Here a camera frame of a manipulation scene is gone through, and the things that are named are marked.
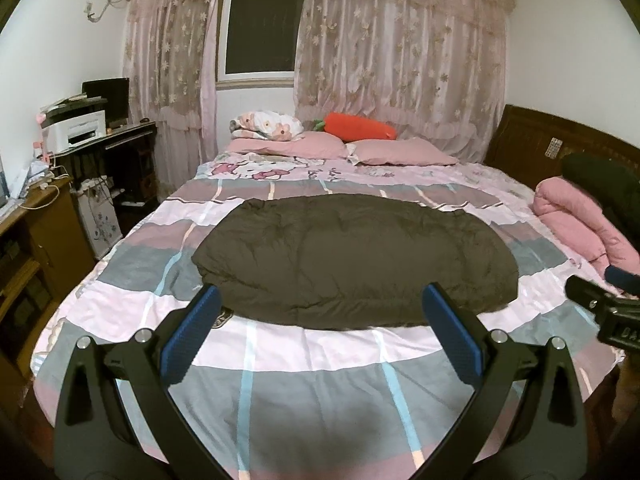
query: desk shelf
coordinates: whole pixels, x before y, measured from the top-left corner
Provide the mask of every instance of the desk shelf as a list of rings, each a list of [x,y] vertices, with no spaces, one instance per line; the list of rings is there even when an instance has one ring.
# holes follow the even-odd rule
[[[20,370],[22,376],[27,380],[31,376],[31,355],[33,354],[33,349],[38,342],[40,334],[47,326],[51,317],[56,313],[59,306],[60,304],[57,301],[49,302],[44,311],[40,314],[36,325],[33,327],[31,332],[29,332],[29,336],[25,340],[24,345],[15,360],[18,370]]]
[[[31,278],[40,270],[40,264],[25,254],[18,256],[16,259],[18,260],[18,271],[2,290],[0,290],[0,321],[2,321],[2,318],[4,318],[12,304],[14,304],[14,301],[31,281]]]

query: folded blanket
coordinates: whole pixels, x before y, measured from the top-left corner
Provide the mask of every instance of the folded blanket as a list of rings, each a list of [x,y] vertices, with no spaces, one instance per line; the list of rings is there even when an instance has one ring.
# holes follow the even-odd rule
[[[231,136],[261,140],[293,140],[304,131],[295,117],[277,112],[248,112],[229,124]]]
[[[238,315],[319,330],[425,324],[432,282],[474,314],[518,296],[513,253],[481,219],[381,196],[247,200],[192,260]]]
[[[640,274],[640,256],[605,218],[602,208],[569,181],[555,176],[536,187],[533,212],[565,245],[604,275],[609,265]]]

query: printer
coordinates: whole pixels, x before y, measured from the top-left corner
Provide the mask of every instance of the printer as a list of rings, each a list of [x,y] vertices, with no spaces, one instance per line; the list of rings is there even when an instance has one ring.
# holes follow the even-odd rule
[[[104,105],[107,99],[70,97],[43,110],[40,125],[44,152],[57,155],[107,135]]]

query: cabinet door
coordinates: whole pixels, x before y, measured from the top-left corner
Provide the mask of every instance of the cabinet door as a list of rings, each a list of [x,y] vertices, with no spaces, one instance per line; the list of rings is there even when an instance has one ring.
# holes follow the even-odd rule
[[[94,268],[87,242],[68,188],[50,206],[26,216],[34,256],[42,266],[47,288],[57,301]]]

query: floral curtain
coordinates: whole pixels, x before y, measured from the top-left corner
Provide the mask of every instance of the floral curtain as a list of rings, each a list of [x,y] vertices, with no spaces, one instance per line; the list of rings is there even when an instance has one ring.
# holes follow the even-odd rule
[[[305,0],[294,92],[301,120],[331,111],[393,124],[483,159],[504,108],[513,0]]]
[[[215,53],[216,18],[217,0],[131,0],[124,63],[130,114],[133,121],[148,117],[158,123],[161,197],[193,178],[217,152],[215,81],[203,66]],[[207,92],[201,94],[203,84]]]

